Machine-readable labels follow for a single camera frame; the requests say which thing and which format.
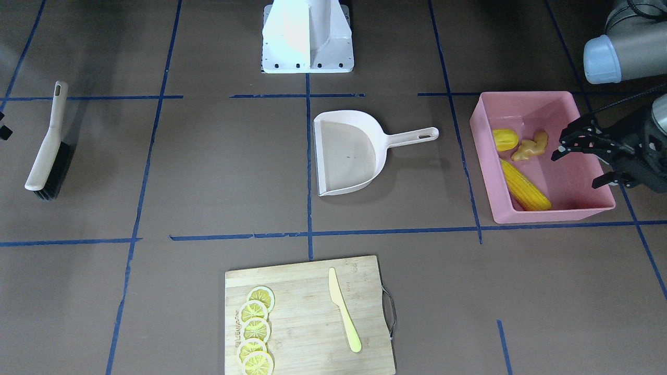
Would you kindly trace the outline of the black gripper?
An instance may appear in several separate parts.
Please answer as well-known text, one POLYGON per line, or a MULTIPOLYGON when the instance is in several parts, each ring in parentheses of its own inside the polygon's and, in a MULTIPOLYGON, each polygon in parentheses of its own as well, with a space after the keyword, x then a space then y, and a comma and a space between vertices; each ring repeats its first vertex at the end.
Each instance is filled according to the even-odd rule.
MULTIPOLYGON (((610 164, 614 170, 594 178, 591 187, 623 185, 633 188, 643 184, 657 193, 665 193, 665 117, 624 117, 607 128, 619 147, 610 164)), ((559 145, 551 160, 569 153, 593 154, 607 162, 613 147, 608 135, 598 126, 594 114, 572 121, 561 131, 559 145)))

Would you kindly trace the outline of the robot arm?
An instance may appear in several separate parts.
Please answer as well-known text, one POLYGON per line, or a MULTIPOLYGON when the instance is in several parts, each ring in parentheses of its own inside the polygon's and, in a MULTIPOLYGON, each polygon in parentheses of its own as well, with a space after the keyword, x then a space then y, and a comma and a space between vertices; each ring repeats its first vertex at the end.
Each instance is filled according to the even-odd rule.
MULTIPOLYGON (((584 71, 591 84, 619 83, 665 74, 665 1, 615 1, 603 35, 584 47, 584 71)), ((580 116, 562 130, 551 159, 570 153, 593 154, 612 167, 591 187, 645 185, 666 190, 666 97, 661 95, 601 127, 596 112, 580 116)))

